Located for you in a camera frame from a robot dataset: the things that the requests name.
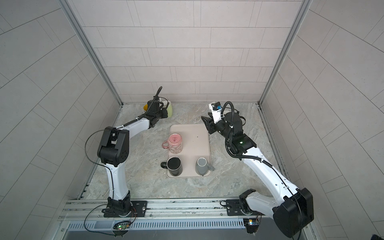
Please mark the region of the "aluminium mounting rail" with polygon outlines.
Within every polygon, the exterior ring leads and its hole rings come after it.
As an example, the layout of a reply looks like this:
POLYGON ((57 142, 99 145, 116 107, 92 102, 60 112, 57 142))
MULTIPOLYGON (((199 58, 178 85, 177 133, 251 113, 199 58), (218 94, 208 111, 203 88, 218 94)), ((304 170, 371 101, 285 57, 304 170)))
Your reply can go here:
POLYGON ((278 221, 299 222, 307 225, 314 219, 312 198, 301 194, 296 197, 284 197, 282 202, 263 196, 258 192, 241 195, 239 198, 195 198, 195 199, 137 199, 147 201, 144 217, 107 218, 108 220, 160 220, 160 219, 214 219, 226 217, 248 217, 264 215, 278 221), (240 199, 246 216, 228 216, 225 200, 240 199))

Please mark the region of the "controller circuit board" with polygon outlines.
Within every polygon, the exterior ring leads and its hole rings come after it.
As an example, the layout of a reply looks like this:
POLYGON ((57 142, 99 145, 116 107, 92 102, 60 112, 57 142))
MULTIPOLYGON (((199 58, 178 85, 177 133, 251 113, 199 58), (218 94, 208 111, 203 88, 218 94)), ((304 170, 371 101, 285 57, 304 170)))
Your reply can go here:
POLYGON ((130 229, 132 221, 121 221, 112 227, 115 237, 123 237, 130 229))
POLYGON ((260 226, 260 220, 258 218, 243 219, 243 223, 248 234, 255 234, 260 226))

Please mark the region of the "right controller circuit board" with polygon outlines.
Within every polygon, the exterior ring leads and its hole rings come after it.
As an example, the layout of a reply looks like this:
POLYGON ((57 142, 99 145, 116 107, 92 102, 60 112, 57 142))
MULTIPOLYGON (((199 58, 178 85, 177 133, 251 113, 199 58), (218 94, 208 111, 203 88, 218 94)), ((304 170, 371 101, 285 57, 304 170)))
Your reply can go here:
POLYGON ((260 226, 260 220, 258 218, 243 219, 243 223, 248 234, 255 234, 260 226))

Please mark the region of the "light green mug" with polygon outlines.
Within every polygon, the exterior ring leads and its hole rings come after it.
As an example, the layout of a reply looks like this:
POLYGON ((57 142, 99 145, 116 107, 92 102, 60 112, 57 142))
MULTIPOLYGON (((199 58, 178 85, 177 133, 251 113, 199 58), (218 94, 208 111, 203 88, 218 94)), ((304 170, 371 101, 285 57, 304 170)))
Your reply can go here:
POLYGON ((167 104, 167 114, 168 118, 171 118, 173 116, 173 106, 171 102, 168 102, 167 104))

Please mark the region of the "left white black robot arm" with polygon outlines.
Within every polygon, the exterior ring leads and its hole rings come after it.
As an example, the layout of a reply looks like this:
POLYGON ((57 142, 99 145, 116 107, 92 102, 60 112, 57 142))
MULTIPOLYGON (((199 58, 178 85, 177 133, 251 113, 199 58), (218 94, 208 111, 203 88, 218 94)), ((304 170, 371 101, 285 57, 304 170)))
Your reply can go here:
POLYGON ((102 166, 106 167, 110 192, 107 207, 102 210, 105 218, 126 217, 131 214, 130 190, 126 183, 125 166, 129 156, 130 139, 153 128, 160 119, 172 116, 171 103, 156 97, 147 103, 144 114, 120 127, 106 127, 97 151, 102 166))

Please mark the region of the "black mug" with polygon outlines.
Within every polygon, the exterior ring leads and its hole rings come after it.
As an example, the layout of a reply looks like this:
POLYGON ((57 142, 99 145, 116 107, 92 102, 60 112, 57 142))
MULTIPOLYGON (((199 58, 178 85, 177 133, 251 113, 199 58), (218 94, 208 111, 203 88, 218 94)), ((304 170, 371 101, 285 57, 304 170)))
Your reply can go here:
POLYGON ((171 157, 166 162, 162 162, 161 168, 168 170, 174 177, 179 176, 183 171, 181 159, 178 157, 171 157))

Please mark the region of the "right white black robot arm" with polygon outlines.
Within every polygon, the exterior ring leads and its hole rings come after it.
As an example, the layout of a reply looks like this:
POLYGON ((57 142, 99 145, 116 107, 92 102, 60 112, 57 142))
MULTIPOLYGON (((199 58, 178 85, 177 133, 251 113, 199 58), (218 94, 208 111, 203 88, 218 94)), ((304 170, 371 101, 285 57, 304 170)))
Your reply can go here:
POLYGON ((242 211, 246 214, 259 212, 273 219, 288 238, 301 234, 314 220, 312 193, 306 188, 299 189, 267 160, 257 144, 244 133, 238 113, 226 113, 217 119, 210 113, 201 119, 209 134, 218 132, 225 138, 229 156, 252 169, 272 194, 266 197, 253 189, 245 191, 239 196, 242 211))

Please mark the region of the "left controller circuit board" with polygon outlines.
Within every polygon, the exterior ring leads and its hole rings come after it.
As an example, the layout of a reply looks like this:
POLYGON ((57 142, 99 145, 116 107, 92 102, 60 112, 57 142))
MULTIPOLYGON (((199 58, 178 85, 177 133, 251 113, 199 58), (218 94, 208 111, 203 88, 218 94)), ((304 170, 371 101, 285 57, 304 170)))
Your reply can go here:
POLYGON ((132 221, 121 221, 112 227, 115 237, 123 237, 130 229, 132 221))

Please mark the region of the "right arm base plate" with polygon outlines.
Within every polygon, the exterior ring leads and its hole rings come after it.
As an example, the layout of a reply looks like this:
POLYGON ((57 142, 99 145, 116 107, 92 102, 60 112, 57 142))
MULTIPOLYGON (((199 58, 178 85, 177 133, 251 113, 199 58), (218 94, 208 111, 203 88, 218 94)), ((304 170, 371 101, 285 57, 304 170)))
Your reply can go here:
POLYGON ((240 199, 225 200, 224 202, 228 216, 246 216, 248 214, 242 209, 240 199))

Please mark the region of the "grey mug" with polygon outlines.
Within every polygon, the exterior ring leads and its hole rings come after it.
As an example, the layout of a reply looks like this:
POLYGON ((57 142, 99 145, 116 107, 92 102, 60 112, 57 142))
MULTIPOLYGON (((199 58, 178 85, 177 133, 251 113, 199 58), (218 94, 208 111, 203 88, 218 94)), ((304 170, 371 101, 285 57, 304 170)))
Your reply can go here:
POLYGON ((205 176, 209 171, 214 171, 215 168, 208 163, 206 158, 199 158, 196 162, 196 173, 200 176, 205 176))

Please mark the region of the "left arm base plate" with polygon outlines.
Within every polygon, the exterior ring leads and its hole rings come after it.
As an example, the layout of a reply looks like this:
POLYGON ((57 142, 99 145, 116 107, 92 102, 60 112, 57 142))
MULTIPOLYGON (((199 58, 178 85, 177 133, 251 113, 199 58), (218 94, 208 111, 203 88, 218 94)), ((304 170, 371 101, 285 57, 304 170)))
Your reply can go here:
POLYGON ((109 201, 107 207, 102 210, 105 218, 144 217, 147 210, 147 201, 109 201))

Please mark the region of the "beige rectangular tray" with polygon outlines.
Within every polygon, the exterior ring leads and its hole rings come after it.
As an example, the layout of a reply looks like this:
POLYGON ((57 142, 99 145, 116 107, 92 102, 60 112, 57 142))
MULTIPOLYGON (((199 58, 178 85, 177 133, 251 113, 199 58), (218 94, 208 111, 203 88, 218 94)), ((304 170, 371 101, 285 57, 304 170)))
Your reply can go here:
POLYGON ((167 177, 170 179, 205 178, 211 175, 212 171, 210 170, 203 176, 196 172, 199 158, 205 158, 208 164, 211 164, 209 133, 206 126, 204 124, 172 125, 170 134, 175 133, 182 137, 183 150, 176 156, 181 160, 183 171, 175 177, 167 170, 167 177))

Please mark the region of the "pink mug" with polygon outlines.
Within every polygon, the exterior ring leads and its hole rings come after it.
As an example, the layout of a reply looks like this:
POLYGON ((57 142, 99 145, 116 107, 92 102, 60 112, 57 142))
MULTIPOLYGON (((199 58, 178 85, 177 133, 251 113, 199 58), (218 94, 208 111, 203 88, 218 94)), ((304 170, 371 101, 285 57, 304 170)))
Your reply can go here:
POLYGON ((162 143, 163 149, 168 149, 172 154, 179 154, 183 150, 182 136, 180 134, 171 134, 168 139, 162 143))

